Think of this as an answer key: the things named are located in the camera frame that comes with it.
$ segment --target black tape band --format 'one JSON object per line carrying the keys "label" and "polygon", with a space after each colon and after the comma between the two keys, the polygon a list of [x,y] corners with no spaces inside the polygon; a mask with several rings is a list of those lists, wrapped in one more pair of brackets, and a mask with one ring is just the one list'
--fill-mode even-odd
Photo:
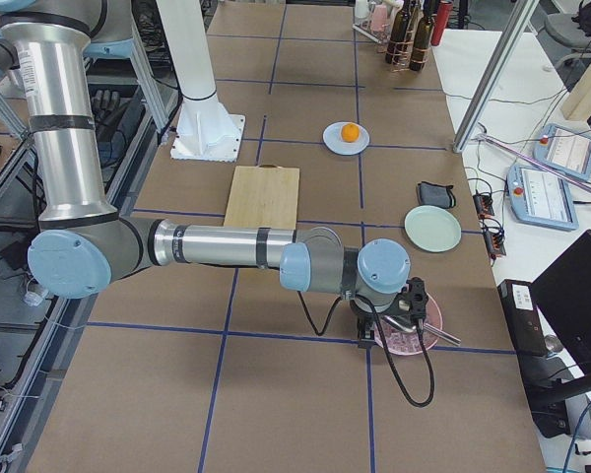
{"label": "black tape band", "polygon": [[189,99],[190,101],[206,101],[207,99],[214,97],[216,93],[217,93],[217,89],[215,89],[215,91],[212,92],[209,96],[202,97],[201,99],[193,99],[192,97],[188,97],[188,96],[184,96],[184,98]]}
{"label": "black tape band", "polygon": [[67,129],[94,130],[95,121],[85,115],[35,115],[29,119],[31,133]]}
{"label": "black tape band", "polygon": [[138,268],[140,262],[142,261],[142,257],[145,254],[145,245],[142,244],[142,237],[140,236],[140,232],[138,232],[138,229],[136,229],[136,227],[131,222],[122,218],[119,218],[118,220],[121,224],[124,224],[131,231],[132,234],[134,234],[134,237],[138,242],[138,261],[136,261],[134,269],[131,270],[133,272],[136,270],[136,268]]}
{"label": "black tape band", "polygon": [[186,225],[179,225],[175,227],[173,231],[173,242],[172,242],[172,250],[173,250],[173,258],[178,263],[187,263],[186,258],[184,258],[184,234],[186,233],[186,229],[188,226]]}
{"label": "black tape band", "polygon": [[352,299],[357,291],[357,258],[359,250],[344,248],[344,268],[342,271],[342,285],[340,295],[343,299]]}
{"label": "black tape band", "polygon": [[90,32],[90,37],[95,37],[97,34],[100,33],[102,27],[105,25],[107,21],[107,0],[100,0],[100,15],[98,16],[98,23],[92,28]]}
{"label": "black tape band", "polygon": [[90,227],[92,225],[106,224],[118,220],[118,212],[96,215],[94,217],[82,217],[67,220],[40,220],[39,228],[42,230],[67,230],[77,227]]}
{"label": "black tape band", "polygon": [[63,15],[53,15],[41,12],[13,12],[0,15],[0,26],[14,23],[45,23],[48,25],[59,25],[60,27],[71,28],[83,34],[90,35],[90,27],[74,18]]}
{"label": "black tape band", "polygon": [[269,231],[267,227],[261,227],[256,234],[256,266],[260,269],[267,269],[267,238]]}
{"label": "black tape band", "polygon": [[149,253],[149,259],[156,266],[162,266],[156,258],[156,232],[160,227],[160,224],[164,219],[155,220],[149,228],[149,236],[147,237],[147,252]]}

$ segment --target power strip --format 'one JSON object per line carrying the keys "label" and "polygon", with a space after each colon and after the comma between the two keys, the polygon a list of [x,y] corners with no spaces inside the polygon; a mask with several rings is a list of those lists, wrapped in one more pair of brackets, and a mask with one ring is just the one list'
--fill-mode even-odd
{"label": "power strip", "polygon": [[499,238],[492,233],[489,229],[482,231],[484,235],[484,243],[486,244],[486,250],[489,253],[491,259],[497,259],[501,256],[505,256],[505,246],[503,245],[503,238]]}
{"label": "power strip", "polygon": [[482,219],[484,217],[494,217],[493,200],[486,194],[475,194],[473,196],[473,203],[477,216]]}

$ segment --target table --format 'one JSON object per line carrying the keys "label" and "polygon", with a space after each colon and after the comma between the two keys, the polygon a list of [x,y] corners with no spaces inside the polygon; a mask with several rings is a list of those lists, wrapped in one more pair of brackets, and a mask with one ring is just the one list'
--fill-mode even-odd
{"label": "table", "polygon": [[[463,339],[430,351],[432,405],[410,407],[381,351],[356,347],[346,304],[318,339],[271,272],[153,268],[99,297],[28,471],[543,470],[435,64],[393,74],[351,22],[350,8],[221,3],[209,31],[219,97],[246,116],[239,165],[300,168],[299,229],[408,249]],[[368,129],[361,155],[321,143],[340,120]],[[220,225],[233,165],[173,161],[171,144],[134,215]],[[404,235],[421,180],[455,185],[464,233],[450,252]],[[319,319],[334,298],[306,299]],[[424,397],[424,361],[397,363]]]}
{"label": "table", "polygon": [[[441,46],[433,50],[442,81],[443,90],[449,95],[471,97],[486,68],[489,58],[499,38],[499,32],[456,32],[447,30]],[[551,97],[563,87],[562,81],[553,68],[546,66],[551,62],[541,45],[532,34],[524,34],[508,63],[493,97],[508,101],[535,101]],[[560,95],[560,102],[567,94]],[[469,101],[448,97],[447,104],[455,128],[459,125],[468,107]],[[527,139],[538,128],[552,101],[540,101],[535,104],[502,103],[492,101],[487,106],[480,121],[487,126],[489,134],[503,141],[514,142]],[[552,113],[549,122],[562,124],[578,131],[588,130],[586,122],[566,121],[560,107]],[[532,143],[514,146],[531,155]],[[464,164],[469,177],[475,177],[478,166],[478,152],[481,167],[497,176],[505,177],[513,158],[490,145],[482,144],[478,148],[471,143],[463,153]],[[479,176],[488,180],[495,190],[503,189],[503,182],[488,174],[479,172]],[[573,189],[575,200],[591,200],[591,196]],[[496,217],[503,223],[506,231],[505,249],[507,256],[496,261],[492,271],[496,284],[504,279],[534,281],[567,247],[569,247],[586,229],[591,229],[591,206],[576,206],[580,228],[574,232],[561,232],[551,229],[523,225],[518,223],[506,203],[501,205],[502,196],[495,197]],[[545,333],[552,329],[542,319]],[[573,365],[573,359],[563,354],[564,362]],[[578,369],[576,376],[582,375]],[[555,440],[539,437],[546,464],[562,466],[569,438],[562,436]],[[591,450],[591,442],[583,442],[582,448]],[[572,465],[584,468],[591,464],[591,456],[572,456]]]}

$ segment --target chair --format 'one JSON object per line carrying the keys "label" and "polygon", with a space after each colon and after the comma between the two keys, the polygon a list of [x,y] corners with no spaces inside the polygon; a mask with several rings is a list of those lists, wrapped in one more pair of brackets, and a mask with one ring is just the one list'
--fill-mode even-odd
{"label": "chair", "polygon": [[555,69],[563,64],[569,65],[574,59],[591,59],[591,36],[585,35],[569,13],[554,13],[545,18],[543,30],[556,42],[571,49],[571,53],[562,57],[554,65]]}

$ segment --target white plate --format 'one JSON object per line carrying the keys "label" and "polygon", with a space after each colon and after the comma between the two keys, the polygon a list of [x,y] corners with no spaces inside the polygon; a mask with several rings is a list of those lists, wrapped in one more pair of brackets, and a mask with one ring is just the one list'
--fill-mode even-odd
{"label": "white plate", "polygon": [[462,238],[462,228],[446,210],[421,205],[405,216],[405,231],[418,247],[439,253],[454,248]]}
{"label": "white plate", "polygon": [[361,125],[357,125],[360,132],[357,141],[347,143],[342,139],[342,128],[348,123],[350,121],[338,121],[332,125],[328,125],[324,130],[324,134],[322,135],[324,144],[333,153],[344,156],[356,155],[369,145],[370,135],[367,134],[367,131]]}

